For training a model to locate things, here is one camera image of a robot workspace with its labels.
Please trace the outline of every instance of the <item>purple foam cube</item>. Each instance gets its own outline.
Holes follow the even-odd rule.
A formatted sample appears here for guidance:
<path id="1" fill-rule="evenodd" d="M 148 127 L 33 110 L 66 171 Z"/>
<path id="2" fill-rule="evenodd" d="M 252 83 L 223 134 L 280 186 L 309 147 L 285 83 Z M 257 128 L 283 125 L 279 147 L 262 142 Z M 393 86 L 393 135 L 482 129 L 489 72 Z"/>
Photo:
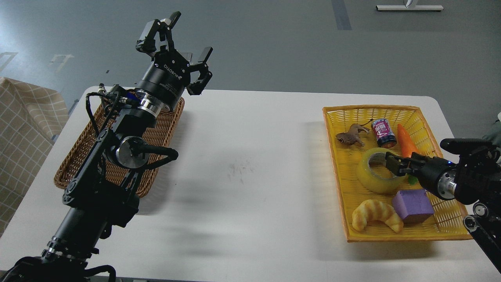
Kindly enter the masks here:
<path id="1" fill-rule="evenodd" d="M 424 189 L 400 190 L 392 204 L 404 223 L 423 222 L 433 214 L 433 207 Z"/>

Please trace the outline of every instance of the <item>brown toy frog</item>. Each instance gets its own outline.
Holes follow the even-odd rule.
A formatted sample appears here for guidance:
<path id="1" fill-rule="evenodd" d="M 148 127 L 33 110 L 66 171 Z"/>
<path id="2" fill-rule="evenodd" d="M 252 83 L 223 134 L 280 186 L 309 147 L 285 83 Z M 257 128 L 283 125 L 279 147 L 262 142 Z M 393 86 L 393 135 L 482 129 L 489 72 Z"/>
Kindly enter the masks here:
<path id="1" fill-rule="evenodd" d="M 343 132 L 343 133 L 338 133 L 336 134 L 336 139 L 340 142 L 340 143 L 343 143 L 343 144 L 346 144 L 346 145 L 353 145 L 355 144 L 356 142 L 360 143 L 360 145 L 363 147 L 365 146 L 365 144 L 362 142 L 362 140 L 360 140 L 360 138 L 358 137 L 358 134 L 360 132 L 365 132 L 365 133 L 369 133 L 370 132 L 370 129 L 364 127 L 364 125 L 370 123 L 373 119 L 371 119 L 370 121 L 364 123 L 364 124 L 352 124 L 350 126 L 350 129 L 348 130 L 348 132 Z"/>

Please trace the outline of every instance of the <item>plaid fabric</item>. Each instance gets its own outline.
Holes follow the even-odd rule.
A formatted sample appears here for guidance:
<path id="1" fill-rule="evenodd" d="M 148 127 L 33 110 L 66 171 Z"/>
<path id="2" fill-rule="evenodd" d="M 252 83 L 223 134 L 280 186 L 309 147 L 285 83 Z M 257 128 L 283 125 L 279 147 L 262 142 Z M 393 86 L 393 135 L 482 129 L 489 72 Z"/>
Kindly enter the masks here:
<path id="1" fill-rule="evenodd" d="M 0 236 L 67 120 L 58 92 L 0 77 Z"/>

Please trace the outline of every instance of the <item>toy carrot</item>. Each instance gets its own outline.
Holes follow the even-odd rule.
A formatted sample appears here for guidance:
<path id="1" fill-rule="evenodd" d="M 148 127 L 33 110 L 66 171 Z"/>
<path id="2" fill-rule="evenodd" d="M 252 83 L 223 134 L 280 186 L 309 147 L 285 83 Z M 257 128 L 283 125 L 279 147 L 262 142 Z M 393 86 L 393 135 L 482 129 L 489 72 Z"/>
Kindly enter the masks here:
<path id="1" fill-rule="evenodd" d="M 410 158 L 412 152 L 419 153 L 416 144 L 414 144 L 414 142 L 410 138 L 409 133 L 401 124 L 397 125 L 397 140 L 400 143 L 400 148 L 402 148 L 402 157 Z M 415 176 L 409 175 L 408 182 L 410 185 L 414 185 L 417 183 L 417 178 Z"/>

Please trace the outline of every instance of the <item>yellow plastic basket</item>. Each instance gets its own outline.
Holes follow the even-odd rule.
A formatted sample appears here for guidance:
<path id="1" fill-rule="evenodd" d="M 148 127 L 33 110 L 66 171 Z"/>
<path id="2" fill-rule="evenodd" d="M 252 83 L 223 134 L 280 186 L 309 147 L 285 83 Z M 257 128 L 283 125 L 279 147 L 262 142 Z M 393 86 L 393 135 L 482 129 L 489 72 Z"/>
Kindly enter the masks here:
<path id="1" fill-rule="evenodd" d="M 347 132 L 354 123 L 364 124 L 370 119 L 386 118 L 395 134 L 400 123 L 411 135 L 422 155 L 442 157 L 440 148 L 433 136 L 421 109 L 414 106 L 395 105 L 351 105 L 324 107 L 324 119 L 331 148 L 334 175 L 337 181 L 339 206 L 342 213 L 343 228 L 348 242 L 361 241 L 434 241 L 471 239 L 462 223 L 467 214 L 466 208 L 456 200 L 442 201 L 427 192 L 434 216 L 423 223 L 406 224 L 402 232 L 395 233 L 383 222 L 371 221 L 364 231 L 352 227 L 352 213 L 360 203 L 367 199 L 377 199 L 391 205 L 393 195 L 380 195 L 367 190 L 355 175 L 356 167 L 363 154 L 378 147 L 375 134 L 360 133 L 365 143 L 348 146 L 336 140 L 336 134 Z M 400 144 L 391 150 L 401 153 Z M 410 185 L 407 180 L 398 186 L 399 190 L 422 189 L 419 184 Z"/>

